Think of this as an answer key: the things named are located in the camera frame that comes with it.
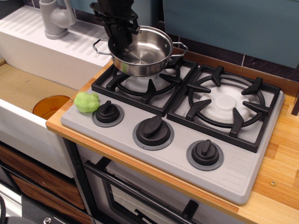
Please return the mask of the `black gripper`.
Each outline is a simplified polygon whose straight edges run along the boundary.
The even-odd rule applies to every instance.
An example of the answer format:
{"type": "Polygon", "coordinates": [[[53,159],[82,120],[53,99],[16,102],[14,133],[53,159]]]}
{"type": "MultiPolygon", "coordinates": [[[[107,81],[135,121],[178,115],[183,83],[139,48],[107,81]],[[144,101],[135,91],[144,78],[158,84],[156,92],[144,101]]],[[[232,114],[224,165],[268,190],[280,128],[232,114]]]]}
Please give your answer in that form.
{"type": "Polygon", "coordinates": [[[138,15],[132,9],[133,0],[98,0],[90,8],[104,24],[105,31],[117,48],[122,52],[132,43],[132,34],[140,33],[138,15]]]}

